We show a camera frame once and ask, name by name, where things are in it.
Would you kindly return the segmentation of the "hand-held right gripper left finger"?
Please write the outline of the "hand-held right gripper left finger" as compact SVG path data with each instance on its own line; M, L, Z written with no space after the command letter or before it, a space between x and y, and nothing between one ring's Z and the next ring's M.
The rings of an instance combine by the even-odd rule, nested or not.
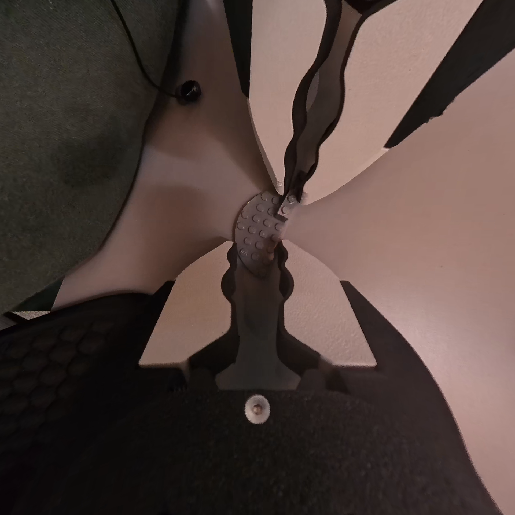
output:
M233 299L235 243L225 241L177 277L138 364L142 368L196 369L217 376L232 366L240 335Z

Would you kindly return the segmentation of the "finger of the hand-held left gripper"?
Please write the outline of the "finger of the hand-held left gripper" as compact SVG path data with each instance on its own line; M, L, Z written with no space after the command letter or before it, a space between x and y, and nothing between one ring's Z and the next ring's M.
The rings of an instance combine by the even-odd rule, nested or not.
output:
M341 1L252 1L248 109L267 172L285 190L285 154L295 134L294 100L326 59Z
M324 198L387 152L387 141L481 1L392 1L364 15L343 68L341 114L302 198Z

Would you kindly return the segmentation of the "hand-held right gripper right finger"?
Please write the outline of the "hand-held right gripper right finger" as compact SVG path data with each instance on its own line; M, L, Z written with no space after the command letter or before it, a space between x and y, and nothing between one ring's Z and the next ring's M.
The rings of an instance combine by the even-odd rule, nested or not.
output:
M289 240L280 250L286 336L329 364L373 369L377 361L336 273Z

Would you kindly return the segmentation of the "dark grey half-round lego plate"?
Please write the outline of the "dark grey half-round lego plate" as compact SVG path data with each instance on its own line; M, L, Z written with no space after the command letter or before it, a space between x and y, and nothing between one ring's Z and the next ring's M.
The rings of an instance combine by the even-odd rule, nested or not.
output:
M237 253L243 265L258 278L267 276L277 245L284 238L287 222L275 217L284 196L264 191L248 201L234 229Z

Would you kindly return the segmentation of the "small light grey lego plate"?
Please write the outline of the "small light grey lego plate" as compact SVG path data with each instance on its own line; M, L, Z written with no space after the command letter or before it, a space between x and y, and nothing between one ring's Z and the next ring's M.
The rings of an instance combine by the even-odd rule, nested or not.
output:
M301 206L301 202L298 200L297 195L293 190L289 191L282 203L277 210L275 217L282 222L287 222L292 218L292 216L296 213L298 208Z

